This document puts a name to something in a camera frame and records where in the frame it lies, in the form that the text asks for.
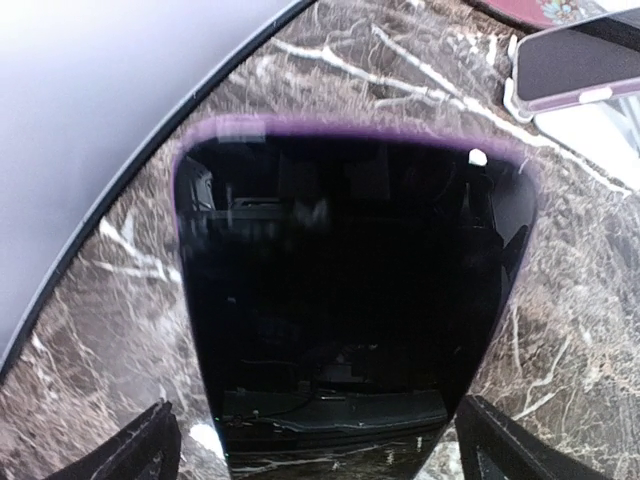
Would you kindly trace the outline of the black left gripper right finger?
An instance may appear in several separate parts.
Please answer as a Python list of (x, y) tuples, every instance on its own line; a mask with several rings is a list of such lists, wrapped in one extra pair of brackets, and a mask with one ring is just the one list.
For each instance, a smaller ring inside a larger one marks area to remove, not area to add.
[(461, 401), (455, 418), (466, 479), (603, 479), (547, 446), (481, 396)]

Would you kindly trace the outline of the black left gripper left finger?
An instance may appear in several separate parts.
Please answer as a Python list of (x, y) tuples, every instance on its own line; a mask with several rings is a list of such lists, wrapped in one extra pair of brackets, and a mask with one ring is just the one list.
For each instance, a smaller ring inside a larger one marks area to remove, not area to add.
[(48, 479), (176, 480), (180, 453), (181, 432), (172, 403), (158, 401), (105, 443)]

